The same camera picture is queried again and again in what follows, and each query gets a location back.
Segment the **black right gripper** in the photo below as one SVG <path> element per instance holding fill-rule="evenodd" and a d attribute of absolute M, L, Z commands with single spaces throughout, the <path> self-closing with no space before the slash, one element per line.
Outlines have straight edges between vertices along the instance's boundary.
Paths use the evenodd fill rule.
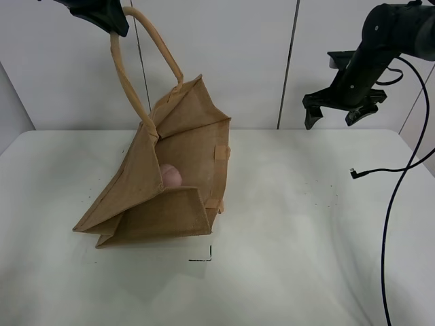
<path fill-rule="evenodd" d="M 378 111 L 377 104 L 383 103 L 387 95 L 383 90 L 370 89 L 367 93 L 352 90 L 337 90 L 333 87 L 306 94 L 302 103 L 306 109 L 304 125 L 307 130 L 312 129 L 315 123 L 323 118 L 320 107 L 348 111 L 345 121 L 352 126 L 361 119 Z"/>

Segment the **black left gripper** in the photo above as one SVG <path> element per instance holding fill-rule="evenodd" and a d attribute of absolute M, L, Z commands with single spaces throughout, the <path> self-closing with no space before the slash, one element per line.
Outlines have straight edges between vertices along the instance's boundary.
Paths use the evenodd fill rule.
<path fill-rule="evenodd" d="M 68 8 L 69 12 L 93 23 L 107 33 L 126 37 L 129 25 L 119 1 L 110 0 L 55 0 Z"/>

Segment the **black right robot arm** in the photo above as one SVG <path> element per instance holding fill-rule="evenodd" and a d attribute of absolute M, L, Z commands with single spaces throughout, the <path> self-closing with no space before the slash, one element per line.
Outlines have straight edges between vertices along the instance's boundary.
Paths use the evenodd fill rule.
<path fill-rule="evenodd" d="M 366 17 L 357 50 L 328 52 L 331 67 L 338 72 L 329 87 L 304 96 L 306 129 L 322 119 L 323 107 L 346 111 L 348 126 L 376 113 L 387 95 L 373 86 L 401 54 L 434 60 L 433 4 L 378 5 Z"/>

